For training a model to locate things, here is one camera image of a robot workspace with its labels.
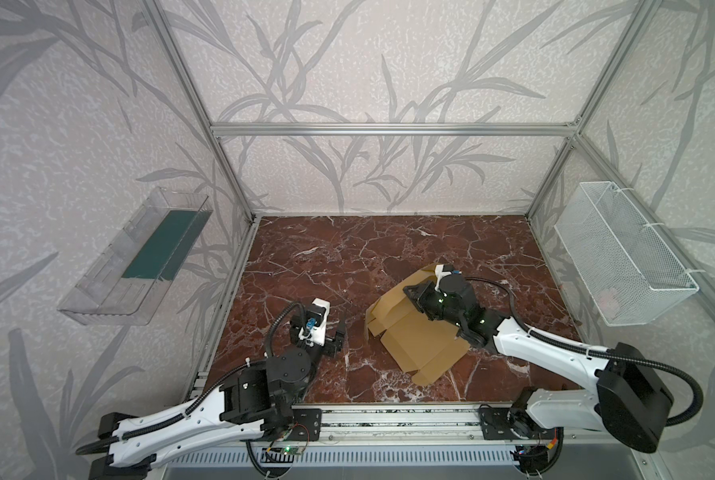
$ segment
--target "wallpaper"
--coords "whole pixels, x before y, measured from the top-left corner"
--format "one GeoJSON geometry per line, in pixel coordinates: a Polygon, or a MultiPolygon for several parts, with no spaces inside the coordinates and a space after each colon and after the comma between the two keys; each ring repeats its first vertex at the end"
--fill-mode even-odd
{"type": "MultiPolygon", "coordinates": [[[[214,122],[562,123],[580,111],[636,3],[162,5],[214,122]]],[[[547,138],[222,140],[241,170],[246,197],[266,214],[521,214],[559,144],[547,138]]]]}
{"type": "Polygon", "coordinates": [[[715,281],[715,2],[667,2],[585,134],[715,281]]]}
{"type": "MultiPolygon", "coordinates": [[[[531,219],[534,235],[585,340],[610,347],[628,343],[646,358],[685,370],[701,384],[704,407],[689,422],[664,430],[659,454],[674,480],[715,480],[715,322],[691,297],[648,325],[607,326],[555,233],[579,182],[598,180],[584,155],[573,153],[531,219]]],[[[690,389],[673,376],[660,377],[675,396],[672,415],[681,412],[691,402],[690,389]]]]}
{"type": "Polygon", "coordinates": [[[0,2],[0,478],[87,478],[101,415],[179,403],[247,230],[137,2],[0,2]],[[147,326],[56,311],[155,186],[214,213],[147,326]]]}
{"type": "Polygon", "coordinates": [[[562,142],[249,137],[224,142],[224,150],[254,192],[252,206],[266,214],[524,214],[562,142]]]}

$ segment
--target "red marble tabletop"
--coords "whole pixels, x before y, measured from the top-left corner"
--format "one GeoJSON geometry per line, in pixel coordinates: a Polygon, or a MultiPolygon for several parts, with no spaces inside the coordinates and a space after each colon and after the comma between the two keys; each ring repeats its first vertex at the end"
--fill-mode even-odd
{"type": "MultiPolygon", "coordinates": [[[[522,216],[266,217],[256,236],[208,383],[264,355],[264,336],[289,300],[331,302],[331,328],[346,318],[344,349],[324,357],[306,402],[483,402],[514,400],[525,386],[576,388],[522,360],[470,350],[432,385],[410,381],[381,341],[363,339],[366,308],[433,262],[465,275],[507,280],[529,325],[578,339],[522,216]]],[[[496,287],[475,284],[484,306],[509,312],[496,287]]],[[[275,351],[289,345],[287,322],[275,351]]]]}

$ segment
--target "white wire mesh basket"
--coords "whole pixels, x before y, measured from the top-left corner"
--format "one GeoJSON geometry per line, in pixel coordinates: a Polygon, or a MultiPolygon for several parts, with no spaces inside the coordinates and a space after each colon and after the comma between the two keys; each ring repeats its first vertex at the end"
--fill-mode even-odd
{"type": "Polygon", "coordinates": [[[613,182],[582,182],[555,225],[610,326],[643,325],[698,291],[693,277],[613,182]]]}

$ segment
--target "flattened cardboard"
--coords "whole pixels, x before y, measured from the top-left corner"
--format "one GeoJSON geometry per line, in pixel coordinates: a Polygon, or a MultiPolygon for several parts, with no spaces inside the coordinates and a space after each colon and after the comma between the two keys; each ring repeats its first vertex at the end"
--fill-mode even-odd
{"type": "Polygon", "coordinates": [[[374,302],[365,314],[363,334],[384,332],[381,342],[404,372],[419,386],[439,379],[469,349],[467,341],[457,338],[458,329],[448,322],[431,322],[416,310],[403,293],[406,285],[434,279],[436,264],[417,270],[374,302]]]}

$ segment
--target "wall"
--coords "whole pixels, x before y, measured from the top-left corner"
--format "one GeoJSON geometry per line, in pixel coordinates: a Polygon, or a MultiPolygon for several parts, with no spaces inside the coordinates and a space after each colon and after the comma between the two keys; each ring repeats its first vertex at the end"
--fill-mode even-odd
{"type": "MultiPolygon", "coordinates": [[[[573,121],[635,4],[162,2],[214,122],[423,123],[573,121]]],[[[560,144],[223,141],[246,196],[270,214],[521,214],[560,144]]]]}
{"type": "Polygon", "coordinates": [[[183,398],[246,230],[137,2],[0,2],[0,478],[86,478],[110,411],[183,398]],[[214,213],[147,326],[56,311],[155,186],[214,213]]]}
{"type": "MultiPolygon", "coordinates": [[[[715,2],[661,4],[585,135],[715,280],[715,2]]],[[[590,180],[601,178],[574,153],[532,218],[539,244],[588,340],[627,342],[698,379],[704,408],[667,428],[659,451],[676,480],[715,480],[715,322],[692,297],[645,326],[605,325],[553,229],[590,180]]],[[[689,390],[665,381],[677,413],[689,390]]]]}

